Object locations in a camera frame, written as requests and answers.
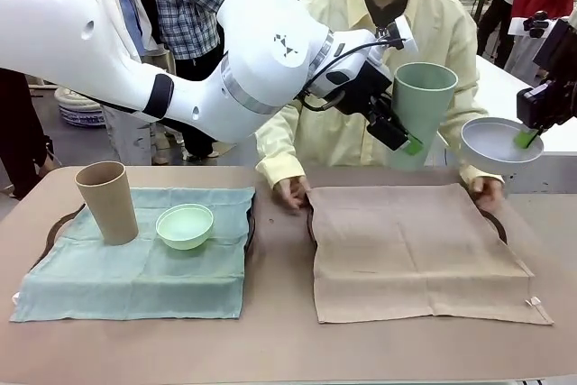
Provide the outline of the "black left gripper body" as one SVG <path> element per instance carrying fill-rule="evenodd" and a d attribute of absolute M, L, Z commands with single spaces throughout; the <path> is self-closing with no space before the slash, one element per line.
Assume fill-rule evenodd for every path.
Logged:
<path fill-rule="evenodd" d="M 390 106 L 387 90 L 391 85 L 390 73 L 366 60 L 357 76 L 339 88 L 343 97 L 335 108 L 345 115 L 384 116 Z"/>

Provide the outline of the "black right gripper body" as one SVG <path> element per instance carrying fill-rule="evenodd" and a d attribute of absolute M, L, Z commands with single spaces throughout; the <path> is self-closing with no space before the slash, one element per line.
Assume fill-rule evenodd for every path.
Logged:
<path fill-rule="evenodd" d="M 576 29 L 567 19 L 555 22 L 534 63 L 547 71 L 553 81 L 563 85 L 576 81 Z"/>

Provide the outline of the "person's left hand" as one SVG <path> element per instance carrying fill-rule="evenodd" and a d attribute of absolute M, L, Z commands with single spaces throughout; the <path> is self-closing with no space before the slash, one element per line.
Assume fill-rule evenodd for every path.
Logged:
<path fill-rule="evenodd" d="M 504 198 L 504 184 L 492 177 L 476 177 L 468 184 L 468 190 L 478 208 L 495 211 Z"/>

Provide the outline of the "person's right hand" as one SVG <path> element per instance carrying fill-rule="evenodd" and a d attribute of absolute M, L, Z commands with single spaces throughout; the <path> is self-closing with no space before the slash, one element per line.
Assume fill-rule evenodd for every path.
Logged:
<path fill-rule="evenodd" d="M 283 205 L 294 211 L 298 211 L 308 204 L 307 196 L 310 190 L 311 187 L 306 176 L 281 179 L 273 187 L 273 191 Z"/>

